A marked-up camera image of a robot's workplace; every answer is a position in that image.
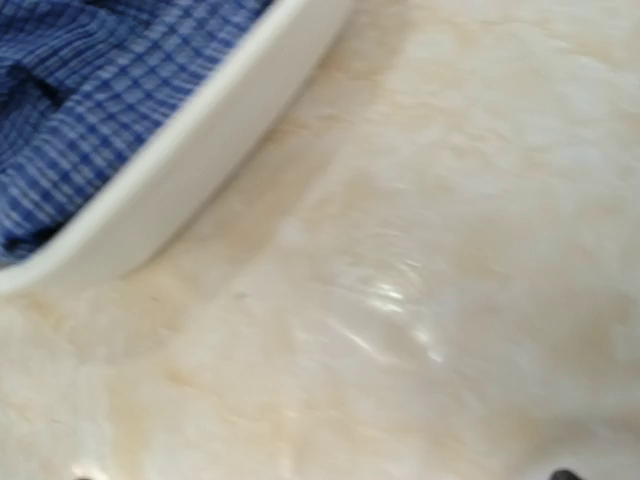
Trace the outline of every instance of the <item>checkered fabric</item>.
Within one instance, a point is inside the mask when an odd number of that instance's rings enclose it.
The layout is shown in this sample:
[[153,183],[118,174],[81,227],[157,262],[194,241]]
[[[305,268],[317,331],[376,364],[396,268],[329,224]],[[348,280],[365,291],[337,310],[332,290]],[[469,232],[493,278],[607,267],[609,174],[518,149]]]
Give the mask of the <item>checkered fabric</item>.
[[272,0],[0,0],[0,262],[46,243]]

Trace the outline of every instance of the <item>beige marble floor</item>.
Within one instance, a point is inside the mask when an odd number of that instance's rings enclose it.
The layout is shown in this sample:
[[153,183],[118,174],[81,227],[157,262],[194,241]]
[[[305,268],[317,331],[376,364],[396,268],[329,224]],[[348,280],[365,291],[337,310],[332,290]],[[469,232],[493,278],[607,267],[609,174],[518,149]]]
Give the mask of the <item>beige marble floor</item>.
[[0,301],[0,477],[636,478],[638,45],[637,0],[360,0],[165,255]]

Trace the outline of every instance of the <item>plaid shirt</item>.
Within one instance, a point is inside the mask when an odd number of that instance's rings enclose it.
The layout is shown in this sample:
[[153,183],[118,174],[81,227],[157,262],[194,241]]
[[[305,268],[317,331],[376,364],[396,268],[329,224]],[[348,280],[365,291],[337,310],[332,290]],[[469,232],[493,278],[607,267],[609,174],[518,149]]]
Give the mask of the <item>plaid shirt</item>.
[[46,243],[269,3],[0,0],[0,261]]

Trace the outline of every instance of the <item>beige vein pattern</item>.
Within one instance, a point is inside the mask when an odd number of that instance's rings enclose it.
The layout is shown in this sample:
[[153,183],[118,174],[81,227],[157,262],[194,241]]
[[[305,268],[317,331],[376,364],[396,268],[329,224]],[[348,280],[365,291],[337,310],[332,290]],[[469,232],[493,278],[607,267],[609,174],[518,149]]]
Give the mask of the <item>beige vein pattern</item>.
[[637,478],[638,45],[636,0],[360,0],[161,258],[0,301],[0,477]]

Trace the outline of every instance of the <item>laundry basket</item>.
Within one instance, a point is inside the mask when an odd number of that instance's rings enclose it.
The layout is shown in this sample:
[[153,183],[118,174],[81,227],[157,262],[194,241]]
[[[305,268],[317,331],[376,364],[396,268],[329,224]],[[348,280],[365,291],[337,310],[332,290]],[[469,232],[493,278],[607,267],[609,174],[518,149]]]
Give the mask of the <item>laundry basket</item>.
[[353,3],[276,0],[212,77],[51,241],[29,259],[0,267],[0,294],[95,284],[152,257],[267,132]]

